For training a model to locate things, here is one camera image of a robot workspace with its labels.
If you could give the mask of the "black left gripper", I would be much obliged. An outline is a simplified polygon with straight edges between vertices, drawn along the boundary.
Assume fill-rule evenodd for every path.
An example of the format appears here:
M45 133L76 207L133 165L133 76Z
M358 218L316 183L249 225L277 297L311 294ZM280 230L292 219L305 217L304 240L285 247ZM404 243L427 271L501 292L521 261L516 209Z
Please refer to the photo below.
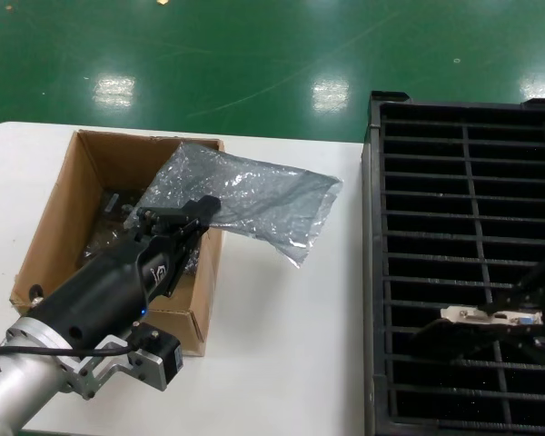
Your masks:
M145 316L150 302L171 297L180 279L197 270L203 235L221 210L211 195L176 207L140 207L135 228L102 250L29 316L75 350L93 349Z

